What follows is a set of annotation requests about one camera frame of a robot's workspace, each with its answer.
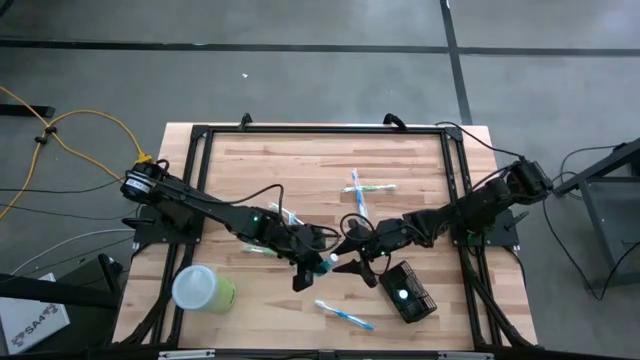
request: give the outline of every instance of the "wooden table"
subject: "wooden table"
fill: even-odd
[[[174,175],[183,173],[192,125],[167,124],[159,158],[169,160]],[[486,127],[466,129],[490,143]],[[340,192],[341,188],[352,186],[353,168],[358,169],[362,184],[398,186],[393,192],[365,193],[374,224],[404,212],[437,208],[449,202],[437,136],[216,134],[213,145],[206,192],[231,200],[281,183],[285,187],[284,207],[295,211],[305,222],[337,228],[344,214],[357,211],[354,194]],[[495,170],[490,150],[469,137],[465,137],[465,148],[472,183]],[[453,144],[451,150],[459,175]],[[277,191],[267,192],[248,204],[267,207],[277,201],[277,195]],[[316,279],[312,287],[295,293],[291,290],[294,271],[285,261],[243,253],[243,245],[222,225],[207,220],[194,264],[209,266],[231,278],[237,287],[237,300],[225,315],[185,312],[180,347],[343,350],[473,347],[460,262],[448,233],[438,238],[433,249],[409,246],[393,253],[391,266],[407,260],[438,305],[436,312],[413,324],[402,320],[381,286],[370,289],[357,275],[329,274]],[[166,253],[166,245],[156,244],[134,259],[114,341],[130,334],[157,298]],[[535,343],[517,262],[504,249],[489,248],[486,253],[497,303],[523,336]],[[351,258],[348,254],[341,256],[340,263]],[[385,259],[377,260],[374,270],[382,270],[385,263]],[[362,330],[322,311],[314,304],[315,299],[361,317],[376,330]],[[484,306],[478,307],[483,334],[490,339]],[[163,339],[170,328],[173,308],[171,302]]]

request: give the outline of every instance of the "blue toothbrush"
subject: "blue toothbrush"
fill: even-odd
[[[368,324],[364,320],[360,320],[360,319],[358,319],[357,317],[355,317],[353,315],[349,315],[349,314],[344,313],[344,312],[342,312],[340,310],[337,310],[337,309],[334,309],[332,307],[329,307],[322,300],[316,300],[316,305],[320,306],[323,309],[326,309],[326,310],[329,310],[329,311],[333,312],[334,314],[340,316],[343,319],[347,319],[347,320],[351,321],[352,323],[354,323],[356,325],[359,325],[361,328],[363,328],[365,330],[373,330],[373,325]]]

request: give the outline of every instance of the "plastic cup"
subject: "plastic cup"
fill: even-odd
[[[208,267],[193,265],[176,276],[171,294],[176,305],[184,310],[221,314],[233,307],[236,287]]]

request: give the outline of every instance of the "yellow extension cord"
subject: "yellow extension cord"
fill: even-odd
[[[14,93],[12,93],[7,88],[5,88],[4,86],[1,86],[1,85],[0,85],[0,90],[2,90],[4,93],[6,93],[7,95],[11,96],[16,101],[18,101],[19,103],[24,105],[27,109],[29,109],[29,111],[31,111],[42,122],[42,124],[44,125],[45,128],[53,126],[58,121],[60,121],[60,120],[62,120],[64,118],[67,118],[67,117],[69,117],[71,115],[76,115],[76,114],[94,114],[94,115],[98,115],[98,116],[102,116],[104,118],[107,118],[107,119],[115,122],[116,124],[120,125],[120,127],[122,127],[127,132],[127,134],[129,134],[129,137],[131,137],[131,140],[133,140],[133,143],[135,144],[136,150],[138,152],[138,162],[145,162],[145,161],[150,161],[151,160],[151,156],[146,155],[142,151],[142,148],[140,147],[140,144],[138,143],[138,140],[136,139],[135,135],[133,135],[131,130],[129,130],[129,128],[127,128],[127,126],[122,121],[114,118],[113,116],[107,115],[105,113],[101,113],[99,111],[94,111],[94,110],[76,110],[76,111],[71,111],[69,113],[60,115],[57,118],[53,119],[50,123],[47,123],[35,110],[33,110],[33,108],[31,106],[29,106],[29,104],[27,104],[20,97],[18,97],[17,95],[15,95]],[[43,137],[46,136],[46,133],[43,131],[41,136],[43,136]],[[56,139],[56,141],[60,144],[60,146],[62,146],[62,148],[64,150],[66,150],[67,152],[70,152],[73,155],[78,156],[80,158],[83,158],[83,159],[89,161],[90,163],[100,167],[102,170],[106,171],[107,173],[109,173],[109,175],[113,176],[116,179],[121,179],[122,178],[121,176],[118,176],[113,171],[109,170],[109,168],[107,168],[101,162],[93,159],[92,157],[90,157],[88,155],[85,155],[85,154],[83,154],[81,152],[75,151],[75,150],[71,149],[70,147],[68,147],[67,144],[65,144],[62,141],[62,139],[60,139],[58,134],[52,133],[51,136],[53,136],[53,138]],[[33,152],[33,157],[31,158],[31,166],[29,167],[29,173],[27,174],[27,179],[24,181],[24,184],[22,185],[21,190],[16,194],[16,196],[13,198],[13,200],[11,200],[11,202],[9,203],[9,206],[7,206],[2,211],[2,213],[0,213],[0,220],[2,220],[5,217],[5,215],[9,211],[9,209],[11,209],[11,207],[16,203],[16,201],[18,201],[18,199],[20,199],[20,196],[22,196],[22,194],[24,193],[24,190],[29,186],[29,183],[31,182],[31,178],[33,177],[33,172],[34,172],[34,170],[36,168],[36,162],[38,161],[38,156],[40,155],[40,150],[41,149],[42,149],[42,144],[38,143],[36,145],[35,151]]]

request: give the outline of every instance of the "concrete floor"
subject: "concrete floor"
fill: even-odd
[[[640,3],[632,0],[451,0],[460,46],[640,48]],[[1,36],[254,44],[447,44],[438,0],[17,1]],[[474,124],[495,145],[538,160],[549,175],[564,155],[617,144],[640,133],[640,58],[462,56]],[[57,113],[96,109],[126,121],[156,154],[168,121],[378,123],[392,112],[408,123],[460,122],[448,55],[140,52],[0,49],[0,84]],[[0,95],[0,101],[7,98]],[[0,121],[0,187],[19,187],[41,125]],[[60,135],[122,173],[135,160],[124,133],[90,116],[65,120]],[[581,154],[580,170],[605,152]],[[501,164],[512,159],[498,156]],[[101,170],[47,145],[32,188],[86,188]],[[7,203],[11,194],[0,194]],[[114,188],[81,195],[27,194],[19,205],[111,217],[133,209]],[[602,256],[582,204],[550,199],[549,213],[587,276],[603,276]],[[588,295],[551,237],[539,205],[519,225],[521,258],[541,345],[555,350],[640,357],[640,286]],[[119,221],[85,221],[12,210],[0,222],[0,271],[71,236]],[[127,234],[96,236],[41,259],[43,266]],[[130,245],[108,254],[128,264]],[[69,261],[57,276],[75,268]]]

